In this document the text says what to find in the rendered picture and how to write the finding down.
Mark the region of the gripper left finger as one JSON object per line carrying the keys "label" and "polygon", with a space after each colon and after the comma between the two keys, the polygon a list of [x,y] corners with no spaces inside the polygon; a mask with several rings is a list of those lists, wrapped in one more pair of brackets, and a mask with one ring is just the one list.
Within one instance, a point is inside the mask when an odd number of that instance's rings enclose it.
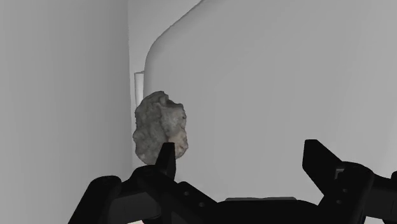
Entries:
{"label": "gripper left finger", "polygon": [[157,161],[128,180],[101,176],[90,182],[67,224],[214,224],[217,203],[191,184],[175,182],[174,143],[164,143]]}

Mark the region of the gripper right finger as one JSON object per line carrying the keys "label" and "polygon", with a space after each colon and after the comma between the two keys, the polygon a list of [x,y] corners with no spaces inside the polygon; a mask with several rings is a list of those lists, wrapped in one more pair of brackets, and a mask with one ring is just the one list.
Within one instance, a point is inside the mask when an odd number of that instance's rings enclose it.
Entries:
{"label": "gripper right finger", "polygon": [[324,224],[364,224],[367,217],[397,224],[397,171],[390,178],[342,161],[317,139],[304,142],[302,168],[323,198]]}

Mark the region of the grey rough stone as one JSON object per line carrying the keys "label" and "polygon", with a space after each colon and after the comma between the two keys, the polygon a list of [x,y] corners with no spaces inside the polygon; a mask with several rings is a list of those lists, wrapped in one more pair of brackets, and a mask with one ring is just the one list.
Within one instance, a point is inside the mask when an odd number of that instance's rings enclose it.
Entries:
{"label": "grey rough stone", "polygon": [[163,91],[145,97],[135,110],[136,130],[132,137],[136,155],[146,165],[155,164],[164,143],[175,144],[175,157],[188,149],[187,116],[184,106],[169,99]]}

